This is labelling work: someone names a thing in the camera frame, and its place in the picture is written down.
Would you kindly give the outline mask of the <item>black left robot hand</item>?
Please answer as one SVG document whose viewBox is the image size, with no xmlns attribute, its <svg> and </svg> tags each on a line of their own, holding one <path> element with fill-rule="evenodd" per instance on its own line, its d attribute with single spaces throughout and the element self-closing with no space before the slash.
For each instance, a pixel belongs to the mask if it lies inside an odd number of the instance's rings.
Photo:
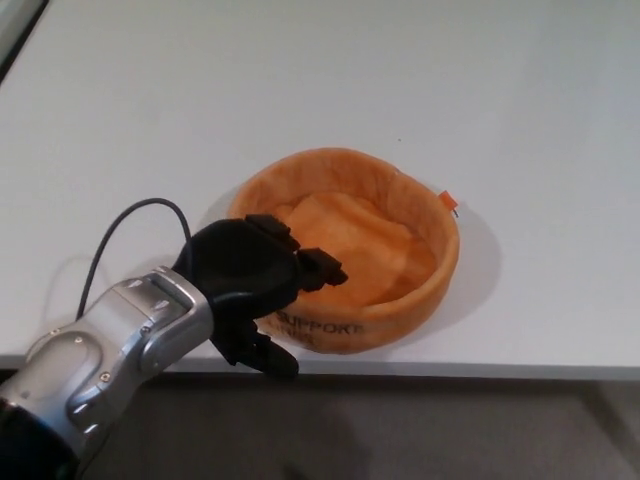
<svg viewBox="0 0 640 480">
<path fill-rule="evenodd" d="M 232 366 L 294 379 L 296 358 L 258 331 L 256 321 L 348 279 L 342 263 L 320 248 L 301 247 L 290 227 L 270 214 L 222 219 L 185 243 L 172 270 L 206 298 L 213 315 L 210 342 Z"/>
</svg>

